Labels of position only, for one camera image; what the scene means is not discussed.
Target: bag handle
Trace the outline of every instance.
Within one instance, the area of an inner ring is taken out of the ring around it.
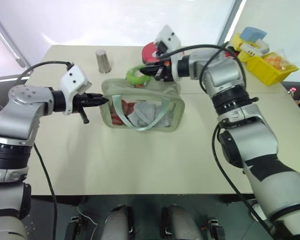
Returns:
[[[122,109],[122,102],[121,102],[121,95],[113,95],[112,96],[112,102],[113,102],[113,107],[118,115],[118,117],[122,120],[122,122],[130,129],[137,130],[137,131],[145,131],[151,129],[154,125],[156,125],[167,113],[169,104],[170,104],[170,99],[163,97],[161,100],[161,110],[156,117],[156,119],[150,123],[148,126],[145,127],[137,127],[134,126],[125,116],[124,111]]]

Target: yellow basket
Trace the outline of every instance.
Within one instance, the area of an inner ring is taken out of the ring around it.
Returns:
[[[290,73],[299,70],[299,68],[293,65],[287,70],[279,71],[260,56],[253,56],[246,60],[246,68],[267,86],[280,83],[285,80]]]

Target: stainless steel cup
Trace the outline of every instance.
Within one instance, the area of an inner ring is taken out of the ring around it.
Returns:
[[[99,49],[95,52],[96,60],[98,62],[99,72],[106,74],[111,71],[108,56],[105,50]]]

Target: black band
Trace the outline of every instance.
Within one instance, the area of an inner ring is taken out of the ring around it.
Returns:
[[[30,184],[23,184],[23,195],[22,195],[22,202],[19,212],[19,219],[24,219],[28,213],[30,212],[31,208],[31,186]]]
[[[12,208],[0,209],[0,217],[3,216],[18,218],[18,211]]]
[[[66,99],[62,91],[51,91],[53,96],[53,111],[64,112],[66,110]]]
[[[273,174],[294,172],[293,169],[279,161],[276,154],[255,157],[245,163],[252,166],[250,171],[260,182]]]
[[[27,166],[31,146],[0,143],[0,169],[23,169]]]
[[[281,209],[280,211],[277,211],[275,214],[273,214],[270,217],[270,221],[273,223],[274,221],[276,221],[278,218],[281,218],[282,216],[292,213],[294,211],[298,211],[300,210],[300,204],[297,205],[293,205],[293,206],[288,206],[284,209]]]
[[[218,115],[229,112],[233,109],[251,104],[253,101],[242,85],[237,85],[225,91],[222,91],[212,97],[215,111]]]
[[[178,61],[177,70],[179,77],[189,77],[189,57],[190,55],[184,56]]]

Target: transparent bag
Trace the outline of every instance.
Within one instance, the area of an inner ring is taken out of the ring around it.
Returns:
[[[185,103],[177,82],[151,79],[143,87],[136,87],[116,78],[105,80],[101,87],[109,102],[101,105],[100,111],[111,128],[172,132],[182,119]]]

